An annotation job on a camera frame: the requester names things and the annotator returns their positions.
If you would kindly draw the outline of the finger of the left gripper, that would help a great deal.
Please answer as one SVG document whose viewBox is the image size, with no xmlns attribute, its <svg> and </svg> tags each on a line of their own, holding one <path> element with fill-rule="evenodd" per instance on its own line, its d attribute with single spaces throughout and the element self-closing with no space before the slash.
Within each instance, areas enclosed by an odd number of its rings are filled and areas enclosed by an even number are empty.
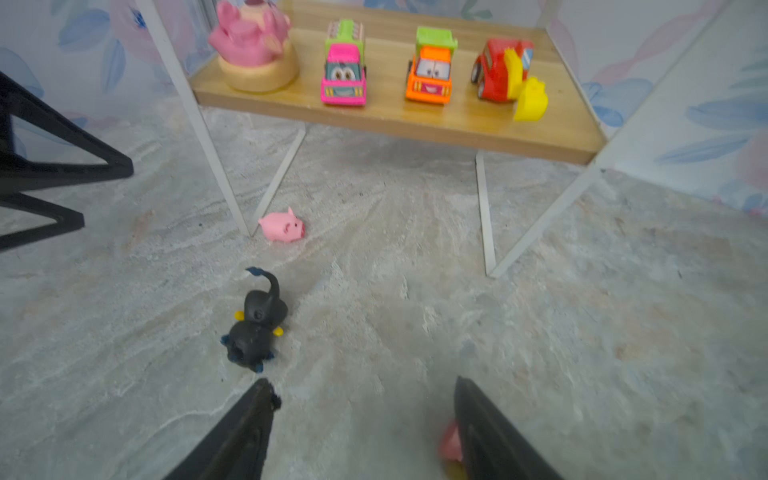
<svg viewBox="0 0 768 480">
<path fill-rule="evenodd" d="M 16 117 L 90 153 L 100 164 L 41 163 L 15 152 L 12 119 Z M 1 193 L 98 183 L 132 176 L 132 160 L 79 128 L 7 75 L 1 76 Z"/>
<path fill-rule="evenodd" d="M 1 206 L 53 220 L 51 224 L 2 235 L 2 251 L 67 234 L 85 227 L 82 213 L 23 193 L 2 195 Z"/>
</svg>

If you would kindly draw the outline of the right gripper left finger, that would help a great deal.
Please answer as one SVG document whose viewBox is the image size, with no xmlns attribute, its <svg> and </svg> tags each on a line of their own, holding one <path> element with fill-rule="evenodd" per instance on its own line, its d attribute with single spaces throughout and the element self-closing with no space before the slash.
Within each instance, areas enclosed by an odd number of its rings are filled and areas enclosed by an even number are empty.
<svg viewBox="0 0 768 480">
<path fill-rule="evenodd" d="M 170 473 L 168 479 L 259 480 L 281 398 L 257 380 Z"/>
</svg>

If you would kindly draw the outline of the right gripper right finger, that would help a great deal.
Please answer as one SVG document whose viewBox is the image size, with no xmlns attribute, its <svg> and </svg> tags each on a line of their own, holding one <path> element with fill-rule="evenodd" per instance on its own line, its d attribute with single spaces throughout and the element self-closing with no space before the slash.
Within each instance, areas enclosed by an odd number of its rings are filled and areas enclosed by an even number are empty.
<svg viewBox="0 0 768 480">
<path fill-rule="evenodd" d="M 469 479 L 562 479 L 469 378 L 456 380 L 454 413 L 454 459 Z"/>
</svg>

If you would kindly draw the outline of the olive hair doll head toy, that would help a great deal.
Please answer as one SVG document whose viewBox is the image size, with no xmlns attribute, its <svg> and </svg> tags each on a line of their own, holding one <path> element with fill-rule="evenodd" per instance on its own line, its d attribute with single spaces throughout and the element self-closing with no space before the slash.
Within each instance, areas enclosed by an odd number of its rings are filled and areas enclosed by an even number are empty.
<svg viewBox="0 0 768 480">
<path fill-rule="evenodd" d="M 463 453 L 456 421 L 446 428 L 439 446 L 443 472 L 450 480 L 467 480 L 468 476 L 463 465 Z"/>
</svg>

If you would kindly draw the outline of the black yellow shark toy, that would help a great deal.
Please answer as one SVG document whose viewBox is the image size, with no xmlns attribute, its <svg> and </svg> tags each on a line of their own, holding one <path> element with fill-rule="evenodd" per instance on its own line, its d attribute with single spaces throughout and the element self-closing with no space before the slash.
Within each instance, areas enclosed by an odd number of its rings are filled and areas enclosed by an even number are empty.
<svg viewBox="0 0 768 480">
<path fill-rule="evenodd" d="M 273 340 L 284 334 L 282 324 L 287 318 L 288 306 L 280 296 L 275 275 L 258 267 L 248 267 L 246 271 L 267 279 L 270 287 L 267 291 L 247 293 L 243 310 L 236 312 L 234 325 L 220 338 L 220 343 L 226 348 L 231 363 L 262 373 L 264 363 L 275 357 Z"/>
</svg>

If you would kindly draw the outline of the pink bear donut toy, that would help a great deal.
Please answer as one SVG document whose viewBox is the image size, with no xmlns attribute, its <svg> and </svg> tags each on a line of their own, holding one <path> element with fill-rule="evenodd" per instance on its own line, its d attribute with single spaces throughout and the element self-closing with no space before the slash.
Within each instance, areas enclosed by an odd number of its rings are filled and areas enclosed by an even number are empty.
<svg viewBox="0 0 768 480">
<path fill-rule="evenodd" d="M 290 39 L 292 23 L 271 1 L 217 4 L 218 24 L 208 37 L 219 55 L 226 83 L 246 93 L 268 93 L 289 85 L 299 74 Z"/>
</svg>

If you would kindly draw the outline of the pink toy car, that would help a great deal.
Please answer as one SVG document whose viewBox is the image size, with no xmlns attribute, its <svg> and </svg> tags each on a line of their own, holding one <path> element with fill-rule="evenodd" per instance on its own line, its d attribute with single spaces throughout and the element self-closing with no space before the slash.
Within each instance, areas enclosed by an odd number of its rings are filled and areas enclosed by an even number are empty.
<svg viewBox="0 0 768 480">
<path fill-rule="evenodd" d="M 362 107 L 367 103 L 364 27 L 352 19 L 332 21 L 324 44 L 321 101 Z"/>
</svg>

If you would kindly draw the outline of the red yellow toy excavator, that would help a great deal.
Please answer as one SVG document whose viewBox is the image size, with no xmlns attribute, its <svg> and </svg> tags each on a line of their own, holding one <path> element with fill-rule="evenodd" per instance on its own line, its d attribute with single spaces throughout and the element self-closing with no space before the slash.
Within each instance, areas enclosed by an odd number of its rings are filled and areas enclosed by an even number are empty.
<svg viewBox="0 0 768 480">
<path fill-rule="evenodd" d="M 492 38 L 477 56 L 470 81 L 481 100 L 513 103 L 513 120 L 539 121 L 548 108 L 546 84 L 529 74 L 534 43 Z"/>
</svg>

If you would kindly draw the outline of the green orange toy truck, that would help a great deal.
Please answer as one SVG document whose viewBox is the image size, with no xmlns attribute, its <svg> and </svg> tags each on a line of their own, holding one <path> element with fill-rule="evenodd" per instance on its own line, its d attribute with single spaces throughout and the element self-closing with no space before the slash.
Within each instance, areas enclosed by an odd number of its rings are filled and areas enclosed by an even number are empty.
<svg viewBox="0 0 768 480">
<path fill-rule="evenodd" d="M 450 30 L 419 26 L 416 50 L 409 62 L 405 98 L 445 105 L 452 92 L 452 60 L 458 41 Z"/>
</svg>

